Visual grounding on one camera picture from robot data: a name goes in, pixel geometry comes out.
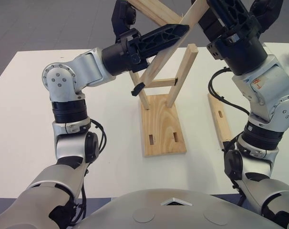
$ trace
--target wooden base board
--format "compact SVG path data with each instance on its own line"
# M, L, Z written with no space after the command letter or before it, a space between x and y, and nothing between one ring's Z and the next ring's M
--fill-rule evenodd
M144 156L186 152L175 104L168 108L167 97L167 94L148 96L149 110L145 110L141 105Z

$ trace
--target gray floor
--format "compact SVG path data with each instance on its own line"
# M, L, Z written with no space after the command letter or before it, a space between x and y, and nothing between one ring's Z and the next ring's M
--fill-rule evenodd
M242 0L247 8L252 0ZM0 74L17 51L86 49L107 47L114 42L111 16L115 0L0 0ZM190 0L162 0L179 15ZM157 26L139 13L136 28L142 33ZM278 21L261 38L262 42L289 42L289 0L284 0ZM195 42L206 46L199 27L183 46Z

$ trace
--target wood grain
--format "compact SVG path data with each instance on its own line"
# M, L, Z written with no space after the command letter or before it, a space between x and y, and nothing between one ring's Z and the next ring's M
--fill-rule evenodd
M128 2L159 26L178 24L182 19L158 0L128 0Z
M163 66L167 63L176 49L181 45L184 39L192 31L192 28L198 21L202 18L204 13L208 10L209 6L207 5L206 0L196 0L195 3L190 7L186 15L180 21L180 24L189 25L189 31L173 46L160 51L156 57L153 59L151 64L145 70L143 75L140 77L140 82L143 82L145 85L150 85L152 80L157 76Z
M176 73L176 85L172 86L167 98L167 107L172 107L174 104L175 99L178 96L179 91L181 90L185 79L187 78L187 75L193 65L194 60L196 59L198 50L195 44L188 44L185 54L183 56L182 62L178 68L178 71Z
M162 80L153 80L149 86L145 88L152 88L152 87L169 87L175 85L176 79L162 79Z
M167 94L148 96L150 110L141 108L144 156L186 152L175 105L166 107Z
M224 105L211 94L208 94L210 109L215 123L217 138L221 149L224 149L224 143L232 140L232 134L224 112Z
M139 82L138 73L134 73L132 71L129 71L129 74L130 74L130 76L132 78L132 81L133 81L134 85L136 86L138 84L138 82ZM145 91L141 90L141 92L139 93L138 96L140 98L140 101L141 101L144 109L146 109L146 110L150 109L150 104L149 104L148 98L147 98L147 96L145 94Z

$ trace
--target rectangular slot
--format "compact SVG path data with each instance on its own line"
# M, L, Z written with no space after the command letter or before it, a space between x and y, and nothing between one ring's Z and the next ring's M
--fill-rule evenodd
M220 118L223 118L223 114L221 111L219 111L219 116L220 116Z
M154 145L153 135L149 135L149 140L150 140L150 145L153 146Z
M175 142L178 142L177 132L173 132L173 136L174 136L174 141L175 141Z

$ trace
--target black cable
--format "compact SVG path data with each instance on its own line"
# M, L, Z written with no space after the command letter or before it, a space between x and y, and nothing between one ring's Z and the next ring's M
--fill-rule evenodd
M82 208L83 208L82 219L85 219L86 217L86 194L85 194L85 189L84 189L84 183L81 188L81 193L82 193Z
M245 194L243 193L243 194L241 195L240 200L239 200L239 202L237 203L237 205L241 207L241 206L243 205L243 203L244 203L245 200L246 200L246 196L245 196Z
M209 93L215 97L217 100L227 104L227 105L230 105L240 111L243 111L244 113L246 113L247 115L249 115L249 112L248 110L246 110L245 108L241 107L241 106L238 106L236 104L233 104L231 102L229 102L228 100L226 100L223 96L220 96L218 93L216 93L213 85L212 85L212 82L213 80L220 74L222 73L226 73L226 72L231 72L231 69L230 68L227 68L227 67L224 67L223 69L220 69L219 71L217 71L216 73L214 73L211 77L211 79L209 80L209 83L208 83L208 90L209 90ZM234 137L228 144L227 146L224 148L224 155L227 153L227 151L231 148L231 146L237 141L237 139L239 138L240 134L238 134L236 137Z
M105 146L106 146L106 142L107 142L106 133L104 131L103 126L100 123L98 123L97 121L95 121L93 119L91 119L91 122L93 124L95 124L95 128L99 128L101 130L101 132L102 132L101 141L100 141L100 144L99 144L99 153L101 153L104 150ZM85 193L84 183L83 183L82 188L81 188L81 194L82 194L82 204L79 205L80 211L79 211L77 217L73 221L71 221L71 223L69 225L71 227L75 226L78 223L81 215L82 215L82 219L85 219L85 217L86 217L86 193Z
M91 119L91 122L96 125L95 128L99 128L102 132L102 137L101 137L101 141L99 144L99 152L102 153L102 151L104 150L104 148L106 146L106 142L107 142L106 133L104 131L103 126L100 123L98 123L97 121L95 121L93 119Z
M223 69L217 71L216 73L214 73L214 74L212 75L212 77L211 77L211 79L209 80L209 83L208 83L209 93L210 93L213 97L215 97L216 99L218 99L219 101L221 101L221 102L223 102L223 103L225 103L225 104L227 104L227 105L230 105L230 106L232 106L232 107L234 107L234 108L236 108L236 109L238 109L238 110L240 110L240 111L243 111L244 113L246 113L247 115L249 115L248 110L246 110L245 108L243 108L243 107L241 107L241 106L238 106L238 105L236 105L236 104L232 104L231 102L227 101L223 96L218 95L218 93L216 93L215 89L213 88L213 85L212 85L213 80L214 80L218 75L220 75L220 74L222 74L222 73L226 73L226 72L231 72L231 69L230 69L230 68L227 68L227 67L224 67ZM223 150L223 151L224 151L224 156L225 156L226 153L230 150L230 148L232 147L232 145L234 145L234 144L237 142L239 136L240 136L242 133L243 133L243 132L239 133L237 136L235 136L235 137L226 145L226 147L225 147L224 150ZM231 180L231 182L232 182L233 185L234 185L233 188L236 188L236 189L239 191L240 195L241 195L240 200L239 200L239 202L237 203L237 205L241 207L241 206L243 205L245 199L246 199L246 196L245 196L245 194L243 193L243 191L239 188L239 186L237 185L237 183L236 183L234 180Z
M235 136L224 148L224 156L225 154L230 150L231 146L236 143L236 141L238 140L239 136L242 134L243 132L239 133L237 136Z
M217 71L216 73L213 74L213 76L211 77L211 79L210 79L210 81L209 81L209 83L208 83L209 93L210 93L213 97L215 97L216 99L218 99L219 101L221 101L221 102L223 102L223 103L225 103L225 104L227 104L227 105L230 105L230 106L232 106L232 107L234 107L234 108L236 108L236 109L238 109L238 110L240 110L240 111L243 111L244 113L246 113L247 115L249 115L249 112L248 112L245 108L243 108L243 107L241 107L241 106L238 106L238 105L236 105L236 104L233 104L233 103L227 101L223 96L220 96L220 95L218 95L218 94L215 92L215 89L213 88L213 85L212 85L213 80L214 80L218 75L220 75L220 74L222 74L222 73L226 73L226 72L231 72L231 69L224 67L223 69L221 69L221 70L219 70L219 71Z
M78 205L80 208L80 211L77 217L74 220L72 220L71 223L69 224L70 227L73 227L77 224L82 214L83 214L82 219L86 215L86 195L85 195L85 190L84 190L84 183L81 188L81 193L82 193L82 204Z

